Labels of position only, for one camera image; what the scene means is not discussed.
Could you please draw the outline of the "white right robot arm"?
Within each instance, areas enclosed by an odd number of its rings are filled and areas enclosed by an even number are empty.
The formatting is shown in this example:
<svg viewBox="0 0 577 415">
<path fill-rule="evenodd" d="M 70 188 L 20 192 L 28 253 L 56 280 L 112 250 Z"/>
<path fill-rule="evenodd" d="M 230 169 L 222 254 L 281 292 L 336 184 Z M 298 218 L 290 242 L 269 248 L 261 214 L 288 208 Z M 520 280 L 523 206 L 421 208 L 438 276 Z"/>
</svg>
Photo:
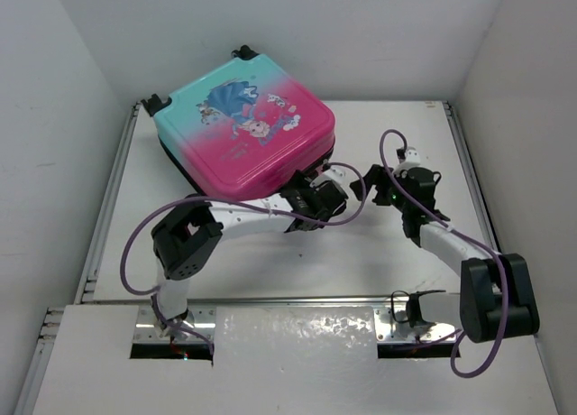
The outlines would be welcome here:
<svg viewBox="0 0 577 415">
<path fill-rule="evenodd" d="M 389 174 L 374 164 L 350 187 L 356 198 L 362 197 L 362 188 L 375 188 L 373 202 L 400 212 L 405 237 L 459 275 L 458 318 L 472 342 L 495 340 L 503 318 L 505 338 L 536 334 L 540 317 L 527 261 L 519 254 L 487 251 L 451 230 L 450 218 L 435 207 L 440 179 L 440 172 L 424 167 Z"/>
</svg>

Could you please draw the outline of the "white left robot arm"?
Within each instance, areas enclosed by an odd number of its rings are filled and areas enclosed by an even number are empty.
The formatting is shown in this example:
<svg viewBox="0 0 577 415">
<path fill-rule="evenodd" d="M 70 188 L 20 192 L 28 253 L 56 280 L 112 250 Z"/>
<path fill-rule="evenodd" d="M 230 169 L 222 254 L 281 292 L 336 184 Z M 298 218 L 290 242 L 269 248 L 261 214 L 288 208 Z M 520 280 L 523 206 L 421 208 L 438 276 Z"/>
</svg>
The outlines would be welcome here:
<svg viewBox="0 0 577 415">
<path fill-rule="evenodd" d="M 314 178 L 295 173 L 266 198 L 221 203 L 199 199 L 171 210 L 153 229 L 153 252 L 162 269 L 156 302 L 172 323 L 188 314 L 189 280 L 221 242 L 246 235 L 313 231 L 346 209 L 344 172 L 326 168 Z"/>
</svg>

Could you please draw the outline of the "teal suitcase with grey lining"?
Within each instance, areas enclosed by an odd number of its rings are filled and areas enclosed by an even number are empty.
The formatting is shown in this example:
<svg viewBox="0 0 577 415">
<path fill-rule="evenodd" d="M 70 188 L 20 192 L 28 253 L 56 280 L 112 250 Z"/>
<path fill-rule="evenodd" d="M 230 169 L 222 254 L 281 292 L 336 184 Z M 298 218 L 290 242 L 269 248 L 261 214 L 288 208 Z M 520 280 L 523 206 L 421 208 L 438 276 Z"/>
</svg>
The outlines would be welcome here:
<svg viewBox="0 0 577 415">
<path fill-rule="evenodd" d="M 234 201 L 277 192 L 297 171 L 328 160 L 331 109 L 247 45 L 166 99 L 142 105 L 164 152 L 198 193 Z"/>
</svg>

